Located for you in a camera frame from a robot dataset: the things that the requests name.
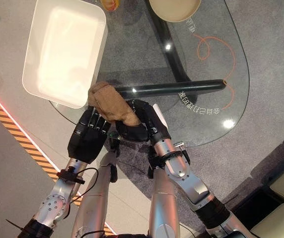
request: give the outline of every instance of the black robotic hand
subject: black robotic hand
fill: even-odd
[[[100,153],[110,128],[94,107],[88,107],[76,125],[68,143],[68,155],[90,164]]]
[[[138,99],[129,100],[127,103],[146,128],[142,124],[127,126],[122,121],[117,121],[117,131],[123,138],[132,141],[151,140],[152,145],[163,139],[171,139],[166,126],[149,103]]]

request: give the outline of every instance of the glass tabletop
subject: glass tabletop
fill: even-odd
[[[99,1],[88,2],[102,7]],[[115,12],[105,13],[108,37],[97,81],[133,91],[160,85],[164,94],[139,99],[159,105],[174,143],[203,145],[238,123],[247,103],[249,71],[224,1],[202,1],[197,12],[178,23],[161,20],[147,1],[140,0],[123,0]],[[167,84],[206,80],[219,83],[219,88],[194,92],[180,88],[165,94]],[[86,109],[51,103],[75,124]]]

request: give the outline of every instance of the orange curved line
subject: orange curved line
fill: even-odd
[[[197,45],[197,56],[200,60],[206,60],[209,55],[210,55],[210,47],[209,47],[209,44],[207,43],[206,39],[213,39],[213,40],[216,40],[216,41],[219,41],[221,43],[223,43],[225,46],[227,46],[231,52],[231,55],[232,55],[232,58],[233,58],[233,64],[232,64],[232,69],[231,71],[223,78],[223,83],[226,85],[226,87],[228,87],[230,90],[231,90],[231,100],[230,102],[223,108],[221,108],[222,110],[223,109],[226,109],[228,108],[232,103],[233,103],[233,100],[234,100],[234,97],[235,97],[235,90],[226,82],[226,80],[232,75],[232,73],[234,72],[235,70],[235,67],[236,67],[236,57],[235,57],[235,53],[233,51],[233,49],[231,48],[231,46],[223,41],[222,39],[218,38],[218,37],[215,37],[215,36],[206,36],[206,37],[201,37],[199,35],[196,35],[196,34],[193,34],[193,36],[197,37],[200,39],[200,42],[198,43]],[[208,53],[206,55],[206,57],[201,57],[200,56],[200,52],[199,52],[199,48],[201,46],[202,43],[205,43],[206,46],[207,46],[207,50],[208,50]]]
[[[201,36],[199,36],[199,35],[196,35],[196,34],[193,34],[194,36],[196,36],[196,37],[198,37],[199,39],[201,39],[201,41],[198,43],[198,45],[197,45],[197,56],[198,56],[198,58],[200,59],[200,60],[206,60],[209,56],[210,56],[210,54],[211,54],[211,49],[210,49],[210,46],[209,46],[209,44],[207,43],[207,41],[205,40],[205,38],[203,38],[203,37],[201,37]],[[201,46],[201,44],[202,43],[205,43],[205,45],[206,45],[206,47],[207,47],[207,55],[205,56],[205,57],[201,57],[200,56],[200,46]]]

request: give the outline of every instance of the brown glove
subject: brown glove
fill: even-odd
[[[88,92],[88,104],[97,109],[109,123],[121,120],[125,125],[134,126],[141,122],[126,101],[107,82],[98,82]]]

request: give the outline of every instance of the orange striped tape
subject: orange striped tape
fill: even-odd
[[[32,157],[32,159],[47,173],[49,177],[52,178],[54,182],[57,181],[58,177],[56,175],[57,170],[54,166],[44,157],[43,153],[36,148],[35,142],[27,138],[27,136],[22,132],[22,130],[17,126],[17,123],[12,120],[8,112],[0,105],[0,122],[3,126],[11,133],[16,141],[25,149],[25,151]],[[77,201],[74,202],[77,206],[80,205],[82,198],[80,197]],[[109,226],[105,224],[104,231],[106,235],[114,235],[110,230]]]

